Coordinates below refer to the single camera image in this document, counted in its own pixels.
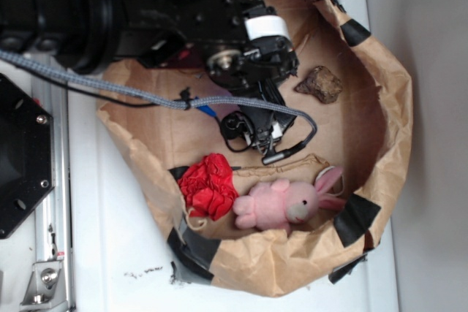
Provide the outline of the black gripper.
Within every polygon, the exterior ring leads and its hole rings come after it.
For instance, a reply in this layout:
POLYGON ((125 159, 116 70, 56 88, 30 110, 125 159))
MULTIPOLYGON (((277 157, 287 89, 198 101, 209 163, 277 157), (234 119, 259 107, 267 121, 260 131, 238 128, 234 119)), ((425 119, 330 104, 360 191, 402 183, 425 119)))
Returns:
POLYGON ((159 33, 140 57, 146 68, 201 69, 236 98, 221 123, 226 140, 243 138, 264 164, 297 153, 276 144, 292 126, 279 86, 298 69, 284 20, 263 0, 146 0, 159 33))

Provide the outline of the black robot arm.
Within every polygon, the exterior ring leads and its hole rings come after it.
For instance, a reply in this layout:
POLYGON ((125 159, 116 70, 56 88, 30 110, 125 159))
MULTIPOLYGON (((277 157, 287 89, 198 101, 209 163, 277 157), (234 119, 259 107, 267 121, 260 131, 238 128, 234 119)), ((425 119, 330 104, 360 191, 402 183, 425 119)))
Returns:
POLYGON ((201 69, 233 96, 284 104, 298 69, 284 20, 263 0, 1 0, 1 49, 52 55, 82 75, 132 58, 201 69))

